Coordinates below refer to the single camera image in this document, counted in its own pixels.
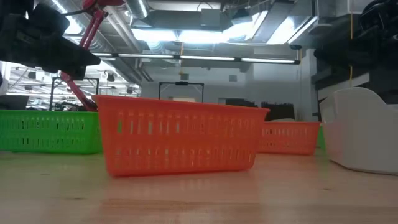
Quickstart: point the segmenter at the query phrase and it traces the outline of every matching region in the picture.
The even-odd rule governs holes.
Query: black cable
[[[94,0],[93,3],[90,6],[88,6],[86,9],[82,9],[82,10],[75,11],[75,12],[67,12],[62,15],[66,17],[66,16],[74,16],[74,15],[79,15],[79,14],[88,12],[88,11],[92,10],[97,3],[98,3],[98,0]]]
[[[201,2],[199,3],[198,7],[197,7],[197,10],[199,9],[199,6],[200,6],[202,3],[206,3],[208,6],[211,7],[211,9],[213,9],[213,6],[211,6],[211,4],[209,4],[208,2],[201,1]]]
[[[366,12],[367,10],[369,10],[371,7],[377,5],[377,4],[382,4],[387,2],[388,0],[374,0],[372,2],[370,2],[364,9],[363,12]]]

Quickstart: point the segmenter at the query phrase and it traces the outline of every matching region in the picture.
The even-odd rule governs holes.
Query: fluorescent light
[[[101,60],[116,60],[116,58],[101,58]]]
[[[93,53],[97,57],[112,57],[111,53]]]
[[[189,44],[218,44],[227,42],[228,38],[222,32],[185,30],[178,40]]]
[[[295,41],[298,37],[300,37],[315,21],[318,20],[318,16],[314,16],[310,22],[308,22],[303,28],[301,28],[296,34],[293,35],[292,38],[290,38],[287,43],[291,44],[293,41]]]
[[[82,85],[82,86],[79,86],[80,88],[97,88],[97,86],[90,86],[90,85]],[[99,86],[98,88],[100,88],[100,89],[116,89],[116,87],[115,86]]]
[[[48,93],[7,93],[7,95],[18,95],[18,96],[36,96],[36,97],[42,97],[42,98],[50,98],[51,94]],[[53,96],[58,96],[58,97],[76,97],[76,95],[73,94],[53,94]]]
[[[283,64],[294,64],[295,60],[282,60],[282,59],[267,59],[267,58],[242,58],[242,62],[252,63],[283,63]]]
[[[131,29],[137,40],[146,42],[177,41],[177,36],[172,30],[143,30]]]
[[[201,11],[202,9],[220,9],[221,3],[217,2],[209,2],[209,3],[201,3],[199,5],[199,1],[197,2],[188,2],[188,1],[160,1],[160,0],[151,0],[148,1],[148,4],[154,10],[167,10],[174,11],[178,9],[179,11]]]
[[[68,11],[58,2],[58,0],[52,0],[52,2],[58,7],[61,13],[67,13]],[[83,30],[81,26],[74,20],[71,16],[68,16],[67,19],[70,22],[69,27],[65,31],[65,34],[79,34]]]
[[[234,61],[233,57],[206,57],[206,56],[190,56],[190,55],[181,55],[181,59],[195,59],[195,60],[219,60],[219,61]]]
[[[119,54],[119,57],[173,59],[173,55]]]
[[[267,44],[284,44],[294,34],[294,21],[291,17],[287,17],[283,23],[268,40]]]
[[[249,40],[254,37],[254,35],[259,30],[262,22],[264,22],[264,19],[266,18],[267,14],[268,14],[268,11],[262,11],[260,14],[257,13],[255,15],[253,15],[253,21],[255,21],[255,22],[253,24],[252,29],[246,35],[245,40]]]

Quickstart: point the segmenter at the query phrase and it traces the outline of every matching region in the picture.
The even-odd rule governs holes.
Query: green basket
[[[318,142],[317,142],[317,155],[327,156],[326,145],[325,145],[325,137],[323,136],[323,127],[322,125],[319,128],[318,134]]]
[[[102,151],[98,114],[0,110],[0,151],[94,154]]]

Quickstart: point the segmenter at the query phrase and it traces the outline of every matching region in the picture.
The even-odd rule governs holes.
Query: plastic basket
[[[65,154],[100,152],[98,114],[0,110],[0,150]]]
[[[319,127],[317,122],[265,122],[259,152],[313,155]]]
[[[113,176],[246,170],[268,109],[96,95]]]

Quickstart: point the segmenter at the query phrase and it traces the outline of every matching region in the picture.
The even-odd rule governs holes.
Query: desk
[[[0,154],[0,223],[398,223],[398,177],[321,157],[248,172],[114,179],[102,155]]]

